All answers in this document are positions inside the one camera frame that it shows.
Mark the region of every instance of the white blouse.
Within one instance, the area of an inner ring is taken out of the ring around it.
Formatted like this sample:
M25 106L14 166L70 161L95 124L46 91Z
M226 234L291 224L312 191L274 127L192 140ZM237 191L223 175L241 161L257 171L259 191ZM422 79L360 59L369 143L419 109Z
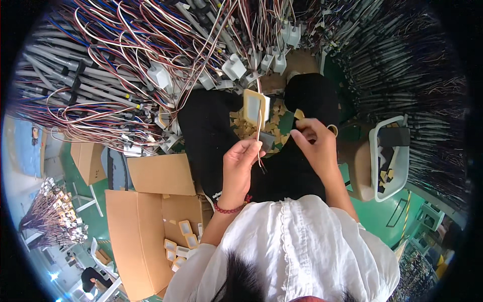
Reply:
M227 228L218 247L200 244L176 272L164 302L209 302L223 285L227 252L257 264L265 301L304 296L338 301L386 301L399 283L393 251L344 210L318 196L250 203Z

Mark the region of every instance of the black pants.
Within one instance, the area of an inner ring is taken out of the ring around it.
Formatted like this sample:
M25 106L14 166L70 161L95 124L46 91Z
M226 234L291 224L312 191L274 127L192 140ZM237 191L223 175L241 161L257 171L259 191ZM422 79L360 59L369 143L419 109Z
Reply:
M326 126L339 124L339 106L333 84L318 73L294 76L285 88L285 106L302 110ZM178 119L195 179L213 202L223 186L223 155L239 140L230 128L229 113L239 111L242 97L225 91L193 90ZM290 137L281 151L264 158L267 173L252 168L252 201L298 199L314 194L325 200L325 190L302 151Z

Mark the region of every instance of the finger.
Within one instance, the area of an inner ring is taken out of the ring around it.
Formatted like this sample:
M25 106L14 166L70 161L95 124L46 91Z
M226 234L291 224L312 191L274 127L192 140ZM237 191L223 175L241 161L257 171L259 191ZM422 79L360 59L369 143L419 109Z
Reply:
M246 139L246 140L241 140L238 141L236 144L231 147L227 153L244 153L248 147L253 144L256 140L254 139Z
M304 131L302 131L302 135L307 139L307 141L310 141L310 140L315 140L316 141L317 140L317 135L310 128L304 129Z
M312 129L317 137L325 135L326 131L330 131L316 118L304 118L296 121L295 124L297 126L297 129L300 130L304 130L306 128Z
M253 159L258 158L257 154L259 153L260 149L262 147L262 142L261 141L254 141L248 149L246 149L243 158L240 161L241 165L250 165L252 164Z
M294 138L297 146L302 150L303 153L308 152L312 146L309 141L303 136L300 131L293 129L290 131L290 135Z
M265 151L260 151L259 154L260 154L260 158L262 158L262 157L265 156L266 152ZM254 163L256 163L257 161L258 161L258 157L254 158L253 161L252 161L252 165Z

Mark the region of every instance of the worker in black shirt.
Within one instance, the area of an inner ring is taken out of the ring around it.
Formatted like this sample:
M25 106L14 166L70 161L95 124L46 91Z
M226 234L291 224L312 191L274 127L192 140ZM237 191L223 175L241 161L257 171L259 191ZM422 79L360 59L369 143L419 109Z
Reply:
M90 292L92 290L92 288L96 285L97 281L99 281L106 288L111 287L111 285L113 284L113 282L111 280L109 280L109 279L105 280L100 275L100 273L98 273L92 267L88 267L82 272L81 280L82 280L82 289L85 292Z

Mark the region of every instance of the plastic bin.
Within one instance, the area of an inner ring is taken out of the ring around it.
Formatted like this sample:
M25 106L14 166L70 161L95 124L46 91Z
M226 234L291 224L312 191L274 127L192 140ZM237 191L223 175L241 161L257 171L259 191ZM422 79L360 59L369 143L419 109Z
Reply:
M397 192L401 191L408 180L408 172L409 172L409 147L399 147L399 152L396 157L396 162L393 167L394 169L394 178L391 180L390 183L386 185L386 189L384 193L380 193L377 191L378 187L378 174L379 174L379 161L378 161L378 151L377 151L377 135L379 133L379 129L384 127L385 125L397 122L399 126L402 126L402 122L404 117L402 115L395 116L393 118L387 119L385 121L380 122L376 125L376 128L369 131L369 147L370 147L370 178L371 178L371 187L374 189L374 199L377 202L382 202L388 199L389 197L393 196Z

